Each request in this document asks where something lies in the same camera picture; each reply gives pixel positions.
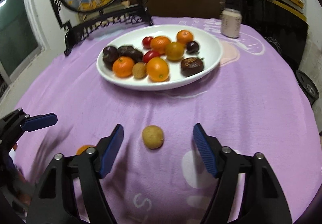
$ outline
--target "window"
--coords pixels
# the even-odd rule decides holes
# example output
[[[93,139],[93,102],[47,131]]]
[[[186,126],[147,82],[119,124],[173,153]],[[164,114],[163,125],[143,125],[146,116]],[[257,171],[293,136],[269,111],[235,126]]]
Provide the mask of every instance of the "window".
[[[0,98],[31,60],[41,52],[31,16],[31,0],[0,1]]]

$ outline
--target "blue gripper pad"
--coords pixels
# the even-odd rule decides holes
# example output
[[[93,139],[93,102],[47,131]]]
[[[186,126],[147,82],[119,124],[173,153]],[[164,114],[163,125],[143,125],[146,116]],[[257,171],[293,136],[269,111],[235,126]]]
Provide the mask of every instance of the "blue gripper pad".
[[[209,136],[205,133],[201,125],[198,123],[194,126],[194,142],[197,145],[201,158],[203,160],[204,165],[208,173],[210,173],[213,177],[215,177],[218,173],[216,157],[209,146],[207,141]]]
[[[23,131],[32,132],[39,129],[47,128],[49,126],[53,126],[57,123],[57,121],[57,115],[54,113],[38,115],[26,119],[25,122],[21,125],[21,129]]]
[[[115,158],[119,152],[121,144],[124,138],[124,128],[119,125],[118,128],[110,135],[112,138],[108,144],[102,158],[101,158],[101,168],[99,171],[99,178],[103,179],[105,176],[111,172]]]

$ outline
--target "window frame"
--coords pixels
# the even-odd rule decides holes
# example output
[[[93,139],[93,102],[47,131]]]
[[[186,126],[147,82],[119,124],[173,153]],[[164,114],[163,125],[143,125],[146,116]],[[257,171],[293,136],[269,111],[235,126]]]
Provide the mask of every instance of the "window frame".
[[[36,9],[34,6],[33,0],[23,0],[25,5],[25,11],[28,17],[29,25],[31,27],[31,30],[33,32],[33,35],[38,43],[38,47],[35,48],[19,65],[18,67],[13,71],[13,73],[9,76],[0,60],[0,75],[4,79],[5,83],[8,85],[7,90],[9,89],[10,85],[18,78],[18,76],[22,73],[22,71],[27,68],[32,60],[39,55],[43,50],[48,48],[48,42],[46,41],[46,38],[44,36],[44,33],[42,32],[40,22],[38,19],[38,16],[36,14]]]

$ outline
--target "metal screw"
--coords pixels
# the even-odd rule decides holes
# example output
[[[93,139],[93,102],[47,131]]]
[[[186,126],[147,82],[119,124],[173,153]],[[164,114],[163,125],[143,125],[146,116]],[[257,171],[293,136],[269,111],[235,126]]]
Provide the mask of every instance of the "metal screw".
[[[257,152],[257,153],[256,153],[256,157],[257,157],[259,160],[261,160],[261,159],[263,159],[263,158],[264,158],[264,154],[263,154],[263,153],[260,153],[260,152]]]
[[[223,153],[231,153],[231,148],[229,147],[223,147],[222,148]]]
[[[57,160],[57,161],[59,161],[62,157],[64,157],[64,155],[63,155],[63,154],[61,154],[61,153],[58,153],[58,154],[56,154],[56,155],[54,156],[54,159],[55,159],[55,160]]]
[[[96,151],[96,149],[95,149],[95,148],[90,147],[90,148],[88,148],[88,149],[86,150],[86,153],[87,153],[87,154],[93,154],[95,151]]]

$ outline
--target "red cherry tomato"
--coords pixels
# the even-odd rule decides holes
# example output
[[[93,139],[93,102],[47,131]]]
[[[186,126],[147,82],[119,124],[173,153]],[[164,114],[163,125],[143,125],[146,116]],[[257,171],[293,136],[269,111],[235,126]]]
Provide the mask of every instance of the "red cherry tomato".
[[[144,54],[143,62],[148,63],[150,61],[150,59],[152,59],[154,57],[161,57],[161,55],[157,51],[150,50],[150,51],[148,51],[147,53]]]
[[[143,40],[142,40],[142,44],[143,44],[143,47],[147,50],[151,49],[150,47],[150,43],[151,43],[151,40],[153,39],[153,37],[145,37]]]

